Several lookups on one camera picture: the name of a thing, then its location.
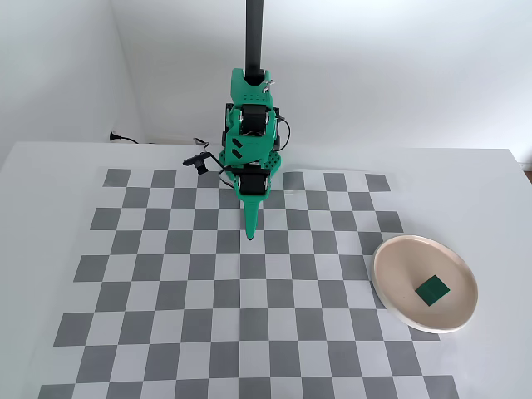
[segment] checkerboard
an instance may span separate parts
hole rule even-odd
[[[107,170],[27,397],[457,398],[438,335],[393,317],[369,278],[403,233],[387,177],[272,185],[248,241],[218,173]]]

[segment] white square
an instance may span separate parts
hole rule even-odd
[[[335,231],[338,253],[341,255],[362,255],[357,231]]]
[[[268,309],[268,338],[270,341],[298,340],[295,309]]]
[[[146,209],[122,208],[117,230],[142,230]]]
[[[351,200],[349,194],[344,191],[328,191],[327,198],[329,200],[330,210],[352,210]]]
[[[166,230],[143,230],[140,236],[139,254],[164,254]]]
[[[334,231],[333,218],[328,210],[309,210],[308,218],[312,231]]]
[[[354,341],[349,309],[323,309],[325,335],[328,341]]]
[[[240,230],[240,209],[219,209],[218,230]]]
[[[357,341],[357,351],[363,377],[385,377],[392,374],[383,341]]]
[[[194,214],[195,209],[172,209],[168,230],[194,229]]]
[[[158,281],[133,281],[127,297],[126,311],[155,310]]]
[[[264,230],[287,230],[286,210],[284,209],[265,209],[264,211]]]
[[[185,281],[189,279],[190,254],[164,254],[160,281]]]
[[[343,280],[342,266],[338,255],[314,255],[318,280]]]
[[[123,320],[124,312],[94,313],[86,344],[89,346],[117,345]]]
[[[142,381],[150,345],[119,345],[116,348],[111,382]]]
[[[384,341],[411,341],[410,330],[401,320],[386,309],[377,309]]]
[[[196,209],[218,209],[219,189],[197,189]]]
[[[158,310],[153,317],[150,343],[179,343],[182,327],[182,310]]]
[[[292,285],[295,308],[318,309],[322,307],[318,281],[293,280]]]
[[[332,386],[334,399],[366,399],[362,377],[333,377]]]
[[[429,399],[423,376],[394,376],[397,399]]]
[[[301,377],[330,377],[327,341],[299,341]]]
[[[148,199],[148,208],[172,208],[172,199],[174,198],[174,189],[150,189],[150,198]]]
[[[240,341],[240,378],[269,377],[269,342]]]
[[[110,255],[103,281],[131,281],[136,255]]]
[[[240,309],[213,309],[211,341],[238,341]]]
[[[177,367],[178,380],[209,378],[210,342],[182,342]]]
[[[185,309],[212,309],[214,280],[189,280],[186,284]]]
[[[216,230],[194,230],[192,232],[191,254],[216,254],[218,240]]]
[[[289,254],[266,254],[266,278],[291,279],[292,266]]]
[[[374,309],[372,286],[366,280],[346,280],[347,304],[351,309]]]
[[[240,280],[240,307],[267,308],[266,280]]]
[[[289,230],[288,247],[291,254],[313,254],[312,232],[307,230]]]
[[[264,254],[264,231],[256,230],[253,239],[246,237],[246,232],[240,230],[240,253],[241,254]]]
[[[303,384],[301,383],[301,377],[271,378],[270,386],[272,389],[272,398],[303,399]]]
[[[307,194],[305,191],[284,191],[286,209],[307,210]]]

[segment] dark green cube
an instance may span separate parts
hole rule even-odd
[[[449,287],[447,287],[443,281],[434,275],[420,285],[416,290],[416,293],[427,305],[431,306],[449,291]]]

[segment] gray square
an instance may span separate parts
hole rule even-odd
[[[65,313],[57,329],[54,347],[85,346],[94,313]]]
[[[107,390],[107,399],[140,399],[142,381],[112,382]]]
[[[121,208],[96,208],[91,230],[116,230]]]
[[[240,309],[240,341],[268,341],[268,309]]]
[[[131,283],[102,283],[96,304],[97,312],[124,312]]]
[[[216,239],[217,254],[238,254],[240,252],[240,232],[235,230],[218,231]]]
[[[362,247],[362,255],[373,255],[382,244],[382,234],[376,231],[359,231],[358,238]]]
[[[424,376],[430,399],[459,399],[452,376]]]
[[[357,344],[354,341],[329,341],[329,362],[333,377],[360,377]]]
[[[272,399],[272,387],[269,381],[269,378],[240,378],[239,397]]]
[[[212,309],[186,309],[183,313],[181,342],[209,342],[212,320]]]
[[[355,216],[350,211],[332,210],[332,225],[335,231],[357,231]]]
[[[147,209],[143,230],[167,230],[170,224],[170,209]]]
[[[109,169],[107,170],[106,180],[103,182],[103,186],[127,187],[130,175],[131,170],[129,169]]]
[[[191,254],[189,280],[214,280],[216,254]]]
[[[310,230],[310,220],[307,210],[288,209],[286,211],[288,230]]]
[[[210,344],[209,378],[239,376],[239,342],[212,342]]]
[[[344,280],[368,280],[366,264],[361,255],[340,255]]]
[[[175,186],[175,170],[154,170],[151,187],[173,189]]]
[[[220,209],[240,208],[240,200],[237,198],[233,189],[219,189],[218,204]]]
[[[329,210],[329,198],[325,191],[307,191],[308,210]]]
[[[286,209],[284,203],[284,191],[271,190],[269,196],[263,202],[265,209]]]
[[[240,281],[216,280],[214,281],[213,308],[240,308]]]
[[[85,347],[76,382],[109,382],[115,355],[116,345]]]
[[[137,254],[141,235],[142,231],[117,231],[111,247],[111,255]]]
[[[155,312],[126,312],[120,331],[119,345],[150,343]]]
[[[351,309],[351,321],[357,341],[382,341],[376,309]]]
[[[410,330],[412,341],[440,341],[440,336],[438,334],[416,330],[412,327],[408,327],[408,329]]]
[[[217,209],[196,209],[194,212],[194,230],[217,230]]]
[[[390,185],[388,185],[385,175],[366,174],[366,181],[367,188],[370,190],[370,192],[390,191]]]
[[[333,231],[313,231],[315,254],[337,254],[336,235]]]
[[[271,377],[301,377],[297,341],[270,341],[269,366]]]
[[[264,247],[266,254],[289,254],[288,231],[264,231]]]
[[[190,254],[192,231],[170,230],[166,235],[165,254]]]
[[[342,280],[320,280],[318,285],[322,308],[349,308]]]
[[[83,255],[77,265],[74,282],[103,281],[109,255]]]
[[[317,280],[316,259],[310,254],[290,255],[290,267],[294,280]]]
[[[219,173],[207,172],[198,176],[198,187],[202,189],[218,189],[219,188]]]
[[[161,281],[155,310],[185,308],[186,281]]]
[[[269,308],[293,308],[292,280],[266,281]]]
[[[285,190],[305,190],[303,172],[284,172],[283,187]]]
[[[386,352],[393,376],[420,376],[421,369],[417,361],[412,341],[386,341]]]
[[[266,278],[266,255],[241,254],[240,278]]]
[[[179,358],[180,345],[178,343],[150,345],[144,372],[145,381],[175,380]]]
[[[394,211],[377,211],[377,221],[383,233],[402,233],[402,225],[399,214]]]
[[[303,377],[301,383],[305,399],[334,399],[331,377]]]
[[[374,210],[369,193],[349,193],[352,210]]]
[[[397,399],[393,377],[363,377],[367,399]]]
[[[150,189],[147,187],[128,187],[122,208],[147,208]]]
[[[347,191],[346,176],[343,173],[324,173],[327,191]]]
[[[163,255],[136,255],[133,281],[159,281]]]
[[[324,341],[325,323],[322,309],[296,309],[299,341]]]
[[[207,399],[208,395],[208,379],[178,380],[175,383],[175,399]]]
[[[174,189],[172,209],[194,209],[196,207],[196,189]]]

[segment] table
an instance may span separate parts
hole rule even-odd
[[[189,145],[19,143],[0,173],[0,397],[18,397],[96,171],[179,168]],[[475,316],[443,335],[460,398],[527,397],[532,386],[532,185],[507,150],[289,146],[283,170],[386,173],[405,231],[454,249],[479,285]]]

